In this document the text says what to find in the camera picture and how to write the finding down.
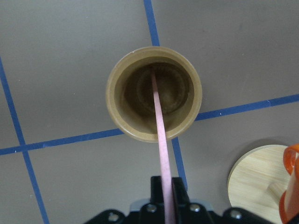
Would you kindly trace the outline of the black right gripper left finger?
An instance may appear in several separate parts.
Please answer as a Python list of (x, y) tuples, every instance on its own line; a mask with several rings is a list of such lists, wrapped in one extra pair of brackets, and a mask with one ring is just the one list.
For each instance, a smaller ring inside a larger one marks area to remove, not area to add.
[(161, 176), (152, 176), (150, 179), (150, 202), (158, 205), (164, 204)]

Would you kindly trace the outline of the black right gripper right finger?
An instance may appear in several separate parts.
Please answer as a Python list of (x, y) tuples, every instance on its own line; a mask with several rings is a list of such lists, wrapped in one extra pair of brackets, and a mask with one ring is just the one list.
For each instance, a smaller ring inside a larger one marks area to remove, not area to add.
[(189, 203), (189, 196), (185, 189), (182, 178), (173, 177), (171, 183), (176, 207), (185, 207)]

